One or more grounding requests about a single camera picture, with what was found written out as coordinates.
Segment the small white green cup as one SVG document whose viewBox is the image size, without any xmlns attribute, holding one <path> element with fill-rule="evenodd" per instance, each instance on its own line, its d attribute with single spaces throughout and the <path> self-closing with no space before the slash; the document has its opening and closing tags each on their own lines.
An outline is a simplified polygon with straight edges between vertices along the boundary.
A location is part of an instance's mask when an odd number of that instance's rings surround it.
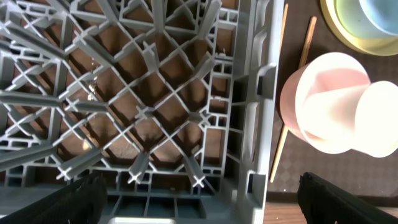
<svg viewBox="0 0 398 224">
<path fill-rule="evenodd" d="M 397 86 L 381 81 L 309 96 L 300 125 L 318 150 L 386 157 L 397 149 Z"/>
</svg>

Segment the pink white bowl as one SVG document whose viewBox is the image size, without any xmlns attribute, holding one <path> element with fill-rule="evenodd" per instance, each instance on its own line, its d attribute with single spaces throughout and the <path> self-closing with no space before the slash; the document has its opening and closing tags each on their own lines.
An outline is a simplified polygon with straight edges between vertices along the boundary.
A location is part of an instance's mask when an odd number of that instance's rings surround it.
<svg viewBox="0 0 398 224">
<path fill-rule="evenodd" d="M 316 93 L 369 83 L 367 72 L 354 57 L 341 52 L 323 54 L 287 79 L 280 94 L 280 116 L 293 135 L 315 149 L 327 154 L 341 154 L 351 149 L 347 143 L 322 139 L 304 130 L 305 100 Z"/>
</svg>

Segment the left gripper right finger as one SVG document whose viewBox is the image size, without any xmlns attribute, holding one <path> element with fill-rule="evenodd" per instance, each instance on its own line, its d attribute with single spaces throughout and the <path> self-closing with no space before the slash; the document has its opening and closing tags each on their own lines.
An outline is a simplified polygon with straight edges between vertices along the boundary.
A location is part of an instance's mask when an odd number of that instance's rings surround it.
<svg viewBox="0 0 398 224">
<path fill-rule="evenodd" d="M 307 223 L 397 224 L 397 217 L 311 172 L 300 176 L 297 201 Z"/>
</svg>

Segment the light blue bowl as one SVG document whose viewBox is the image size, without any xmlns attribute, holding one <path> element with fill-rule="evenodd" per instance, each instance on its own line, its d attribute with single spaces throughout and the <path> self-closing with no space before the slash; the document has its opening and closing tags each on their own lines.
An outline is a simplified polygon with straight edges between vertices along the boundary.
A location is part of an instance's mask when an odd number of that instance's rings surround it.
<svg viewBox="0 0 398 224">
<path fill-rule="evenodd" d="M 335 9 L 345 30 L 357 38 L 397 37 L 397 0 L 337 0 Z"/>
</svg>

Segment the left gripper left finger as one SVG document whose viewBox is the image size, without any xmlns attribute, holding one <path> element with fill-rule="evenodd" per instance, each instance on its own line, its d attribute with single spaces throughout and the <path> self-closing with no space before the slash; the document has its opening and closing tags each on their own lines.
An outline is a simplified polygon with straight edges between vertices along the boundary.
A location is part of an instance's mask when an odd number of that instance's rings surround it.
<svg viewBox="0 0 398 224">
<path fill-rule="evenodd" d="M 108 193 L 103 176 L 99 173 L 91 173 L 1 218 L 1 223 L 97 224 L 101 219 L 107 198 Z"/>
</svg>

